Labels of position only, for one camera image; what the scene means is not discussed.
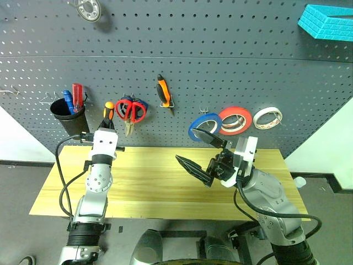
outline white tape roll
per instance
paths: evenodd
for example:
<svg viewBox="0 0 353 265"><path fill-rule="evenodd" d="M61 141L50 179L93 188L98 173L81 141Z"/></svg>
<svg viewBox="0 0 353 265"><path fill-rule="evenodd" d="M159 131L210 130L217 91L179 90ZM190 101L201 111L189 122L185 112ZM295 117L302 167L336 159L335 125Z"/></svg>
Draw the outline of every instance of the white tape roll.
<svg viewBox="0 0 353 265"><path fill-rule="evenodd" d="M267 124L258 124L258 120L267 113L273 113L275 116L275 119ZM266 130L266 129L271 129L274 126L276 126L278 123L280 123L282 120L282 117L283 117L282 113L280 112L279 109L277 109L276 107L269 107L257 112L254 116L253 122L256 128L260 130Z"/></svg>

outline wooden board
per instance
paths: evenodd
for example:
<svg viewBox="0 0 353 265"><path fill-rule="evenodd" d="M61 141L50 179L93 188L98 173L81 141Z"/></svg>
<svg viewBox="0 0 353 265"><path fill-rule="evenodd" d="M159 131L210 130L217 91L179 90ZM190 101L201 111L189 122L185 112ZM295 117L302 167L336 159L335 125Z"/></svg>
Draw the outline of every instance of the wooden board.
<svg viewBox="0 0 353 265"><path fill-rule="evenodd" d="M63 148L60 163L66 182L83 171L90 149L89 146ZM214 148L171 147L127 147L125 152L117 152L106 217L248 220L233 204L234 188L225 188L217 179L207 188L175 159L175 155L181 155L205 169L210 158L219 152ZM284 185L289 200L301 213L307 213L279 150L258 150L255 158L255 167L273 173ZM69 187L73 210L84 195L84 176ZM61 189L54 165L30 214L64 216L58 204ZM254 216L240 196L238 201Z"/></svg>

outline pegboard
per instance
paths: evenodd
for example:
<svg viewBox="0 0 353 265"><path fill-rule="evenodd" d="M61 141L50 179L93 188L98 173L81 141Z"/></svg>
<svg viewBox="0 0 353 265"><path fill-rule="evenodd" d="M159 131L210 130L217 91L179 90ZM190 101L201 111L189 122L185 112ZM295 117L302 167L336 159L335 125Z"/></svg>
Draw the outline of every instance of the pegboard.
<svg viewBox="0 0 353 265"><path fill-rule="evenodd" d="M298 27L306 1L100 2L96 23L78 17L66 1L0 4L0 88L20 91L1 96L1 106L51 151L67 134L39 101L45 92L62 96L73 82L88 93L91 131L104 102L123 93L149 104L129 137L115 116L121 146L207 146L187 132L200 106L219 113L239 105L252 115L275 106L282 125L252 125L242 136L259 137L259 148L279 148L284 156L352 97L352 43L314 40ZM173 94L175 117L159 107L158 73Z"/></svg>

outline cyan object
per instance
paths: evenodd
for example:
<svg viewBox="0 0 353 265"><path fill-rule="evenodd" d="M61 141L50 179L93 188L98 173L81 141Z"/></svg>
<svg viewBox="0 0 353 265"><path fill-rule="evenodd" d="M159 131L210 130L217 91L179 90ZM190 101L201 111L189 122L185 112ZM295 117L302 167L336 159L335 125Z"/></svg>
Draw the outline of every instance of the cyan object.
<svg viewBox="0 0 353 265"><path fill-rule="evenodd" d="M63 92L63 95L64 95L64 99L65 99L65 102L68 106L68 109L72 114L75 114L75 112L73 111L73 103L72 103L72 95L71 95L71 92L69 90L64 90Z"/></svg>
<svg viewBox="0 0 353 265"><path fill-rule="evenodd" d="M337 18L350 15L352 8L309 4L298 25L315 39L353 41L353 19Z"/></svg>

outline gray floor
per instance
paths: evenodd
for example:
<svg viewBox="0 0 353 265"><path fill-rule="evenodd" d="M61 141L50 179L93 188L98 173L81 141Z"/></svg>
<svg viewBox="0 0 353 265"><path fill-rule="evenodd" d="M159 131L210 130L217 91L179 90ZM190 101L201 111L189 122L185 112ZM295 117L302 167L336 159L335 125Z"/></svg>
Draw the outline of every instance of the gray floor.
<svg viewBox="0 0 353 265"><path fill-rule="evenodd" d="M34 255L38 265L56 264L67 240L67 221L28 212L43 185L49 168L0 166L0 265L16 265L23 255ZM353 264L353 196L334 194L324 179L308 179L300 193L311 214L322 218L320 232L309 239L321 265ZM128 264L133 248L146 229L207 230L224 237L235 225L229 221L180 221L156 219L112 219L112 230L102 238L108 251L98 264ZM123 234L118 227L123 226ZM314 222L305 222L308 231ZM165 238L164 260L196 257L196 238ZM270 252L269 243L249 237L253 261ZM275 264L271 259L265 265Z"/></svg>

